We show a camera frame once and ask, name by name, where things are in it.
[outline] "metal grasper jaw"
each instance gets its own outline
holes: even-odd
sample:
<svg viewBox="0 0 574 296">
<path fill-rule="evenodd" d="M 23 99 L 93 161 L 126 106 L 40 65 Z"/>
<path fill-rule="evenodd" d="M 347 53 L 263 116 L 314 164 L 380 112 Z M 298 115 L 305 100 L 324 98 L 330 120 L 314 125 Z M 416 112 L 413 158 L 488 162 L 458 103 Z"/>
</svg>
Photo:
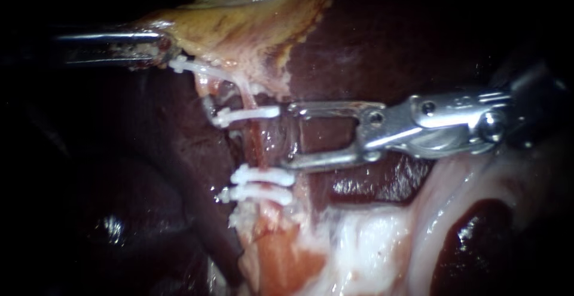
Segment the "metal grasper jaw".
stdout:
<svg viewBox="0 0 574 296">
<path fill-rule="evenodd" d="M 347 148 L 298 154 L 283 167 L 313 173 L 375 162 L 386 151 L 437 159 L 459 152 L 491 150 L 505 135 L 504 108 L 511 96 L 500 90 L 461 91 L 433 96 L 413 95 L 399 105 L 380 102 L 297 102 L 288 107 L 296 117 L 352 117 L 359 121 Z"/>
<path fill-rule="evenodd" d="M 365 112 L 372 112 L 377 118 L 385 108 L 385 104 L 379 102 L 318 101 L 292 103 L 287 110 L 295 117 L 301 117 L 304 120 L 351 117 L 361 122 Z M 364 151 L 357 142 L 354 142 L 340 150 L 298 154 L 284 161 L 282 166 L 286 169 L 313 173 L 354 167 L 358 164 L 377 161 L 382 157 L 384 157 L 384 151 Z"/>
</svg>

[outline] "dark background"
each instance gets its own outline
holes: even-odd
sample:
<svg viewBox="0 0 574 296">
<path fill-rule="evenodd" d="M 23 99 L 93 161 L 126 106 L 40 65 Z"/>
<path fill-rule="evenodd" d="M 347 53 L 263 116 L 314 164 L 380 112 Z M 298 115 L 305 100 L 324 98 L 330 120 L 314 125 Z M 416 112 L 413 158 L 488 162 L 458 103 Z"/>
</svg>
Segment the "dark background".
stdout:
<svg viewBox="0 0 574 296">
<path fill-rule="evenodd" d="M 2 0 L 0 35 L 8 44 L 1 49 L 2 55 L 17 53 L 19 44 L 30 43 L 30 39 L 42 34 L 47 26 L 128 22 L 152 10 L 190 1 Z M 523 28 L 507 31 L 517 38 L 529 33 L 542 35 L 557 70 L 564 75 L 571 73 L 570 56 L 565 54 L 572 43 L 571 0 L 430 1 L 456 13 L 453 23 L 506 30 L 515 29 L 516 21 L 522 22 Z M 46 129 L 40 131 L 38 126 L 44 118 L 58 119 L 53 115 L 53 111 L 58 110 L 54 106 L 61 109 L 68 104 L 52 98 L 77 99 L 83 95 L 68 92 L 77 87 L 66 87 L 59 81 L 59 73 L 33 66 L 2 65 L 2 236 L 7 260 L 5 272 L 9 272 L 9 279 L 2 288 L 12 288 L 18 294 L 59 295 L 66 290 L 63 286 L 78 283 L 75 280 L 77 240 L 73 229 L 75 165 L 48 139 Z M 76 75 L 77 82 L 82 82 L 81 74 Z M 70 105 L 69 109 L 73 110 L 74 106 Z M 86 118 L 89 116 L 70 113 L 59 126 L 73 127 L 74 120 Z M 568 235 L 569 227 L 569 218 L 563 218 L 526 233 L 552 239 L 524 246 L 524 254 L 529 255 L 524 258 L 524 268 L 547 268 L 547 276 L 542 277 L 531 277 L 527 270 L 520 271 L 524 280 L 546 281 L 546 285 L 552 287 L 569 282 L 571 270 L 560 269 L 561 265 L 570 267 L 572 263 L 571 247 L 567 242 L 560 242 Z M 524 285 L 530 286 L 530 282 L 525 281 Z"/>
</svg>

